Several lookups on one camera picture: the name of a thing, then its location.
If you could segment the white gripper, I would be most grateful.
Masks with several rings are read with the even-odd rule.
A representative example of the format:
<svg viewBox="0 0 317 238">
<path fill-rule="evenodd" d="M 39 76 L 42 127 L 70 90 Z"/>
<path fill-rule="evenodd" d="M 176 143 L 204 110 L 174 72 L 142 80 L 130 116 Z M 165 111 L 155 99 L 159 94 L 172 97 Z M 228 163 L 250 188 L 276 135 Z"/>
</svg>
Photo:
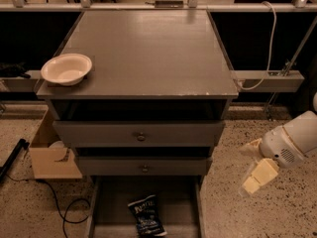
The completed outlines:
<svg viewBox="0 0 317 238">
<path fill-rule="evenodd" d="M 252 196 L 260 188 L 278 176 L 279 167 L 289 169 L 304 161 L 303 153 L 298 149 L 283 126 L 265 133 L 262 139 L 255 139 L 240 148 L 245 156 L 257 156 L 264 159 L 255 161 L 247 171 L 239 188 L 242 197 Z"/>
</svg>

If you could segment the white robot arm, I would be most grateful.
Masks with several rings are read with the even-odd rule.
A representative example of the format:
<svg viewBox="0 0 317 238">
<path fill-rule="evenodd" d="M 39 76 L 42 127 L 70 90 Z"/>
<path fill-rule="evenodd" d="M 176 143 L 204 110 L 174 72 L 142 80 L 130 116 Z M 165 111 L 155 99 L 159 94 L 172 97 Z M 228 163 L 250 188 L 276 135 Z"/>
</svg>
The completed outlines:
<svg viewBox="0 0 317 238">
<path fill-rule="evenodd" d="M 254 158 L 239 188 L 240 196 L 251 196 L 278 176 L 280 169 L 299 166 L 317 149 L 317 106 L 284 125 L 275 127 L 261 138 L 240 148 L 244 156 Z"/>
</svg>

